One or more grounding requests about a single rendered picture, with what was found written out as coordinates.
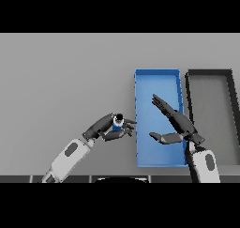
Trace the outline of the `dark grey bin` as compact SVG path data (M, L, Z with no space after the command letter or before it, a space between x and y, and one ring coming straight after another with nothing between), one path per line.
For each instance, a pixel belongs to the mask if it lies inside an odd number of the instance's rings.
M240 110L231 69L189 69L185 75L190 120L217 165L240 165Z

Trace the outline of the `blue pipe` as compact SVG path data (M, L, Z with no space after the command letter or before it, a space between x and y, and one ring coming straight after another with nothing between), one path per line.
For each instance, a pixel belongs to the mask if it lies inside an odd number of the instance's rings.
M124 117L122 114L115 114L112 120L112 129L114 131L121 130L124 124Z

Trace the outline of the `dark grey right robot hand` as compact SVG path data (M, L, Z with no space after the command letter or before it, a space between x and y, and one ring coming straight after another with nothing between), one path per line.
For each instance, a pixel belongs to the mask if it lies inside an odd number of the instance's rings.
M193 142L195 145L200 145L205 141L196 130L193 123L183 113L175 110L164 99L161 99L154 94L152 97L152 103L168 118L169 122L175 129L175 132L167 134L150 132L149 135L153 139L161 144L175 144L186 140Z

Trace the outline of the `blue bin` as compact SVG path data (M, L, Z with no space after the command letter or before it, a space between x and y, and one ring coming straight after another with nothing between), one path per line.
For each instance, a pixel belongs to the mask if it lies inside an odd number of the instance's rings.
M186 142L160 144L150 135L174 133L175 129L168 118L152 104L153 95L157 95L175 110L184 111L180 70L178 68L136 68L135 78L135 120L137 166L186 167Z

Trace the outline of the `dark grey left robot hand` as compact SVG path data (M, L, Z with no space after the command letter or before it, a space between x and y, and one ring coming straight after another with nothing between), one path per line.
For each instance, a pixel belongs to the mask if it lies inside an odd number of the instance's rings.
M136 121L124 118L124 124L121 130L113 130L113 116L114 113L106 114L95 122L82 136L86 141L97 139L101 137L105 142L116 140L124 137L126 134L132 136L134 128L132 124L136 124Z

